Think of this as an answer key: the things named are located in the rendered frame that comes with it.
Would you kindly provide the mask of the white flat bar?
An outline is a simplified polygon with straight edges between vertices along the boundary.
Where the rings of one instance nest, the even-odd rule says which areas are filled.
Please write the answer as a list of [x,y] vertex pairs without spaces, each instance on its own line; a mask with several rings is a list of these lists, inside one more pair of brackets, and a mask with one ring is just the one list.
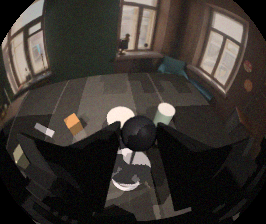
[[39,123],[36,123],[35,128],[37,131],[44,132],[44,135],[49,137],[53,137],[53,135],[55,135],[55,132],[53,132],[52,129],[45,128],[44,125],[40,125]]

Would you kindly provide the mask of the glass french press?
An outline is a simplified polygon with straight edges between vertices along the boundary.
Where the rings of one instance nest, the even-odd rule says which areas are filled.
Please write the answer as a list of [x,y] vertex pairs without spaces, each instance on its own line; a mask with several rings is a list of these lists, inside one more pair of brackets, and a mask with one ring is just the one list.
[[121,190],[132,190],[150,176],[150,160],[142,151],[148,151],[156,143],[156,125],[148,116],[129,117],[122,124],[120,137],[113,184]]

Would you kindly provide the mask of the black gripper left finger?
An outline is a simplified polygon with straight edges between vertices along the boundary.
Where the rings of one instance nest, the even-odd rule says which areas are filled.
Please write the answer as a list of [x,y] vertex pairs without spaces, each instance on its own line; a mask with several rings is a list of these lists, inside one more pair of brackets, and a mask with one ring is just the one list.
[[66,180],[77,190],[93,212],[104,213],[113,167],[120,149],[121,120],[94,132],[68,147],[19,133],[20,148],[29,164]]

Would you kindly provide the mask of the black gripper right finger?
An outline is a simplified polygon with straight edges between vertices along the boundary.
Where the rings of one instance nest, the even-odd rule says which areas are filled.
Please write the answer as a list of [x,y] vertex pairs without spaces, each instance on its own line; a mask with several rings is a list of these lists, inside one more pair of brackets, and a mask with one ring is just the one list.
[[247,137],[237,143],[214,148],[164,123],[157,123],[156,129],[158,151],[172,194],[174,212],[190,208],[189,202],[217,179],[226,164],[249,153],[254,141],[254,137]]

